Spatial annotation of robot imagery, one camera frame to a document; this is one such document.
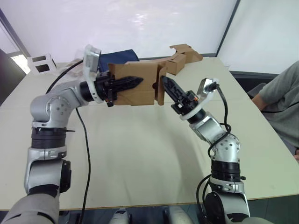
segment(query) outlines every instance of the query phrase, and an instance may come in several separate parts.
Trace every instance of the cardboard box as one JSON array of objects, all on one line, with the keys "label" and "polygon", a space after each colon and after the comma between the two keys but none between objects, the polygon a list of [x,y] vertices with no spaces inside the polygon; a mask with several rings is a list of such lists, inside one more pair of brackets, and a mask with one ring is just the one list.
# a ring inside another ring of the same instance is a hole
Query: cardboard box
[{"label": "cardboard box", "polygon": [[191,46],[185,43],[172,45],[170,46],[170,48],[174,48],[177,53],[186,55],[186,63],[199,62],[203,58],[201,54],[197,53],[195,50],[192,49]]},{"label": "cardboard box", "polygon": [[165,66],[167,67],[167,72],[176,75],[185,67],[186,55],[176,53],[173,55],[173,59],[167,60]]},{"label": "cardboard box", "polygon": [[164,104],[164,88],[161,76],[166,76],[166,68],[157,63],[128,62],[109,64],[109,70],[115,79],[126,76],[142,77],[143,81],[135,88],[117,93],[115,105],[153,105],[156,99]]}]

